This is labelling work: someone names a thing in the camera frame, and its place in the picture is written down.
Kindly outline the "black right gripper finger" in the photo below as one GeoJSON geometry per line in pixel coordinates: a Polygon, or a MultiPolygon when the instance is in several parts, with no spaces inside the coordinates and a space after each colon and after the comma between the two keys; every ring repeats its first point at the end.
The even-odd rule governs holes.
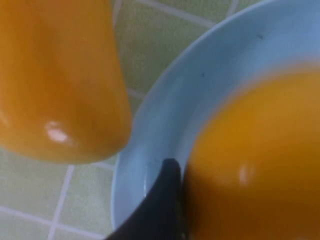
{"type": "Polygon", "coordinates": [[[181,168],[167,158],[147,196],[108,240],[185,240],[181,168]]]}

